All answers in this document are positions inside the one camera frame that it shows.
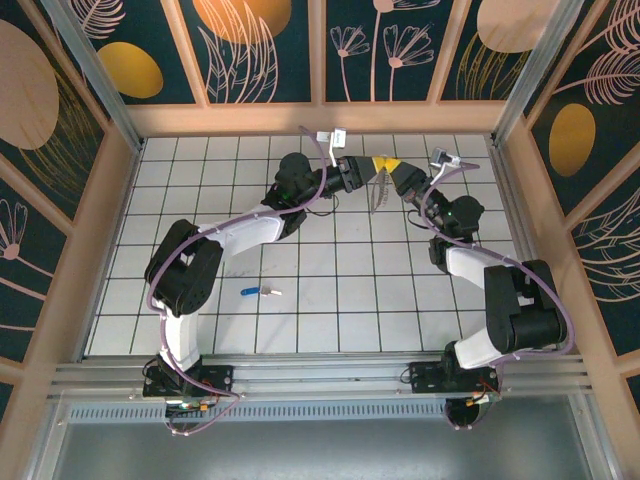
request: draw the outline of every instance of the grid floor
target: grid floor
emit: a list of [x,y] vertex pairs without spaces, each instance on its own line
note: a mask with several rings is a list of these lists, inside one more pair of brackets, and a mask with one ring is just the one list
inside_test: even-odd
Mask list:
[[[426,170],[435,147],[481,165],[440,190],[476,197],[487,210],[477,240],[515,258],[483,136],[348,135],[343,154],[396,156]],[[159,319],[145,305],[143,273],[171,224],[212,223],[254,207],[290,152],[320,167],[312,143],[300,136],[149,139],[86,353],[154,354]],[[341,192],[335,214],[309,215],[291,237],[224,264],[201,310],[200,351],[428,351],[476,331],[484,323],[482,290],[430,264],[430,232],[407,221],[408,206],[393,191],[373,215],[369,195],[370,186]],[[312,207],[333,208],[331,200]],[[258,285],[283,295],[240,295]]]

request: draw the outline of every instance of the purple cable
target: purple cable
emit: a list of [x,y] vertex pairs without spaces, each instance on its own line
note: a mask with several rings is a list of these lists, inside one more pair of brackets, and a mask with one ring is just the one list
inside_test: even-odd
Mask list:
[[447,235],[445,235],[444,233],[442,233],[428,218],[426,215],[426,206],[427,206],[427,199],[429,198],[429,195],[431,195],[431,193],[435,190],[436,186],[438,186],[438,184],[442,183],[444,180],[446,180],[447,178],[453,176],[453,175],[457,175],[458,173],[461,173],[465,170],[476,170],[480,168],[479,165],[476,165],[474,163],[466,163],[466,162],[460,162],[460,168],[453,170],[449,173],[445,173],[444,175],[442,175],[442,177],[440,177],[439,179],[437,179],[435,182],[433,182],[433,184],[429,187],[429,189],[426,191],[426,193],[424,194],[424,196],[422,197],[422,202],[420,202],[420,217],[422,217],[422,221],[425,223],[425,225],[427,226],[427,228],[429,230],[431,230],[436,236],[446,240],[447,242],[452,243],[453,245],[456,245],[458,247],[461,248],[466,248],[469,250],[476,250],[484,255],[487,255],[491,258],[495,258],[496,260],[499,260],[500,262],[506,263],[508,265],[512,265],[516,268],[518,268],[520,271],[522,271],[525,275],[527,275],[528,277],[530,277],[534,282],[536,282],[540,288],[542,288],[542,290],[544,290],[544,292],[549,296],[549,298],[551,298],[551,300],[553,301],[553,303],[556,305],[556,307],[558,307],[558,310],[560,310],[560,313],[562,314],[562,317],[564,318],[565,324],[567,325],[567,342],[565,344],[564,347],[562,347],[560,350],[553,350],[553,351],[547,351],[547,352],[541,352],[541,351],[524,351],[524,352],[513,352],[510,353],[508,355],[504,355],[500,358],[498,358],[496,361],[492,362],[492,366],[496,366],[496,365],[500,365],[506,361],[512,360],[512,359],[516,359],[519,360],[520,357],[533,357],[533,356],[549,356],[549,355],[564,355],[565,353],[568,353],[569,351],[571,351],[571,349],[574,347],[575,344],[575,330],[573,327],[573,322],[571,321],[571,316],[569,315],[569,312],[567,311],[566,307],[564,306],[564,304],[562,303],[562,300],[560,300],[560,297],[558,297],[558,295],[553,291],[553,289],[547,285],[545,283],[544,280],[542,280],[542,278],[540,278],[538,275],[536,275],[534,272],[532,272],[530,269],[528,269],[527,267],[525,267],[524,265],[522,265],[520,262],[513,260],[509,257],[506,257],[504,255],[500,255],[499,253],[496,253],[492,250],[489,250],[487,248],[482,248],[479,245],[476,244],[469,244],[469,243],[464,243],[461,242],[459,240],[456,240],[454,238],[451,238]]
[[169,257],[162,264],[162,266],[158,270],[158,273],[156,273],[156,275],[153,277],[153,280],[151,281],[151,284],[149,285],[149,293],[147,294],[147,306],[149,307],[149,309],[151,309],[151,311],[154,311],[154,312],[160,314],[160,340],[161,340],[161,343],[162,343],[162,348],[167,354],[167,358],[169,360],[169,363],[171,364],[171,367],[176,371],[176,373],[178,375],[180,375],[180,377],[182,377],[182,379],[184,381],[186,381],[186,382],[188,382],[188,383],[190,383],[190,384],[192,384],[192,385],[194,385],[194,386],[196,386],[196,387],[198,387],[198,388],[200,388],[202,390],[205,390],[205,391],[207,391],[209,393],[214,393],[214,394],[217,394],[217,395],[223,395],[223,396],[227,396],[227,397],[234,397],[234,400],[231,403],[231,405],[229,405],[227,408],[222,410],[222,412],[220,412],[218,415],[213,417],[208,422],[203,423],[202,425],[199,425],[198,427],[193,428],[193,429],[191,429],[189,431],[186,431],[186,432],[182,432],[182,431],[177,431],[177,430],[171,429],[171,432],[173,434],[175,434],[175,435],[183,435],[183,436],[186,437],[186,436],[192,435],[194,433],[201,432],[205,428],[213,425],[219,418],[221,418],[222,416],[226,415],[233,407],[235,407],[238,404],[238,402],[240,401],[240,395],[238,395],[237,393],[234,393],[234,392],[228,392],[226,390],[220,390],[218,388],[213,388],[213,387],[210,387],[208,385],[205,385],[204,383],[200,383],[197,380],[194,380],[193,378],[191,378],[189,375],[187,375],[178,366],[178,362],[177,362],[176,358],[173,356],[173,354],[171,353],[171,350],[169,349],[169,344],[167,342],[167,310],[166,310],[166,307],[163,309],[163,308],[156,307],[153,304],[153,292],[155,292],[155,290],[156,290],[156,288],[158,286],[158,282],[162,278],[162,275],[164,275],[164,273],[169,268],[169,265],[171,265],[171,263],[176,258],[178,258],[178,256],[184,251],[184,249],[186,249],[189,245],[197,242],[201,238],[204,238],[207,235],[210,235],[210,234],[212,234],[214,232],[218,232],[220,230],[224,230],[227,227],[235,225],[236,223],[242,222],[244,220],[248,220],[250,218],[279,217],[281,215],[287,215],[289,213],[299,212],[300,210],[304,210],[305,208],[307,208],[308,206],[310,206],[312,203],[314,203],[316,200],[318,200],[320,198],[320,196],[322,195],[322,191],[324,190],[324,186],[326,184],[326,181],[327,181],[327,163],[326,163],[326,158],[324,156],[324,153],[322,152],[322,147],[320,146],[320,143],[318,142],[316,137],[313,135],[313,133],[311,133],[309,130],[307,130],[303,126],[300,126],[299,128],[300,128],[300,131],[302,133],[304,133],[305,135],[307,135],[311,139],[311,141],[313,142],[315,147],[318,149],[318,152],[320,153],[320,158],[322,159],[322,179],[320,180],[320,185],[318,186],[318,191],[315,193],[315,195],[313,197],[311,197],[307,202],[305,202],[302,205],[299,205],[297,207],[288,208],[288,209],[285,209],[285,210],[277,210],[277,211],[268,211],[267,210],[267,211],[263,211],[263,212],[247,213],[246,215],[242,215],[242,216],[237,217],[237,218],[231,218],[231,219],[227,220],[226,222],[221,223],[220,225],[216,225],[215,227],[212,227],[212,228],[210,228],[208,230],[205,230],[203,232],[199,232],[196,235],[194,235],[193,237],[189,237],[187,240],[182,242],[173,251],[173,253],[171,255],[169,255]]

